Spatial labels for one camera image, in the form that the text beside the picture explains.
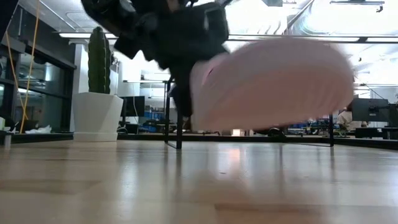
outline wooden floor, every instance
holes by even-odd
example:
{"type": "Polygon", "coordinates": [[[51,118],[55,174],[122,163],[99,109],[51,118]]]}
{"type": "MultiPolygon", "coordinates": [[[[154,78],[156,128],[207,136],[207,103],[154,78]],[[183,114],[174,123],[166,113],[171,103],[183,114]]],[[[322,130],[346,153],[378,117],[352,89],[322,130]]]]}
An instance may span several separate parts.
{"type": "Polygon", "coordinates": [[[0,150],[1,224],[398,223],[398,153],[47,142],[0,150]]]}

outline white planter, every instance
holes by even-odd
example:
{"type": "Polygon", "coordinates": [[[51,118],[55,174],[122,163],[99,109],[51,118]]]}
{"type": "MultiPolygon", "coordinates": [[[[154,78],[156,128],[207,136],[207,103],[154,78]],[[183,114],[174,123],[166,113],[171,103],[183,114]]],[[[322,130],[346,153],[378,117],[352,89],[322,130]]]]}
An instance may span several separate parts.
{"type": "Polygon", "coordinates": [[[118,139],[118,126],[123,100],[101,93],[79,93],[73,96],[74,140],[110,142],[118,139]]]}

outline cactus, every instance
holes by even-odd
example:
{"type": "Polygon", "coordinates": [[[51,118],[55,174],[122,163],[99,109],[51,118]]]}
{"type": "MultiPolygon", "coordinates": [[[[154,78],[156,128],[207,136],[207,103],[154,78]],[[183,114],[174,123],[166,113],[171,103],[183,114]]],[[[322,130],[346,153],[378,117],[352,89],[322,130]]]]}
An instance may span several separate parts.
{"type": "Polygon", "coordinates": [[[90,92],[109,94],[111,90],[111,50],[101,27],[93,30],[88,43],[88,88],[90,92]]]}

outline ceiling light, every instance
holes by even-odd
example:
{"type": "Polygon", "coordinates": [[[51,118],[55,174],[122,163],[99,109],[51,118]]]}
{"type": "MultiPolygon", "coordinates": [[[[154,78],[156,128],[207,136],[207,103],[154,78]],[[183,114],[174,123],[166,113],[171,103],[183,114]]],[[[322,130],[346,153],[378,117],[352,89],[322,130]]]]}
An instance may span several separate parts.
{"type": "Polygon", "coordinates": [[[162,80],[123,80],[124,83],[166,83],[167,81],[162,81],[162,80]]]}
{"type": "Polygon", "coordinates": [[[149,96],[148,99],[163,100],[164,96],[149,96]]]}
{"type": "Polygon", "coordinates": [[[389,37],[352,37],[352,36],[316,36],[316,35],[238,35],[231,34],[227,41],[256,41],[270,38],[304,38],[320,40],[325,42],[334,43],[364,43],[364,44],[377,44],[377,43],[390,43],[398,44],[398,36],[389,37]]]}
{"type": "Polygon", "coordinates": [[[345,4],[345,5],[361,5],[361,6],[379,6],[386,2],[384,1],[330,1],[330,4],[345,4]]]}
{"type": "MultiPolygon", "coordinates": [[[[18,92],[19,93],[23,93],[23,94],[26,94],[26,89],[23,89],[23,88],[18,88],[18,92]]],[[[36,92],[33,92],[33,91],[28,91],[28,94],[39,94],[39,93],[36,93],[36,92]]]]}
{"type": "MultiPolygon", "coordinates": [[[[63,38],[69,38],[69,39],[89,39],[91,33],[81,33],[81,32],[76,32],[76,33],[59,33],[60,37],[63,38]]],[[[113,34],[105,34],[105,37],[107,39],[117,39],[117,37],[113,34]]]]}

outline potted plant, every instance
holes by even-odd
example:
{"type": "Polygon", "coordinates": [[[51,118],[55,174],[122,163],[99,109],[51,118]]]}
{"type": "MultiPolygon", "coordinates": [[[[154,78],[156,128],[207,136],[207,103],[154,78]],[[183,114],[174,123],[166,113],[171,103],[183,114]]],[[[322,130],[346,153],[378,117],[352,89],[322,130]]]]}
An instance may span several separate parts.
{"type": "Polygon", "coordinates": [[[88,44],[88,93],[73,97],[75,141],[116,141],[123,100],[110,95],[112,53],[102,28],[93,30],[88,44]]]}

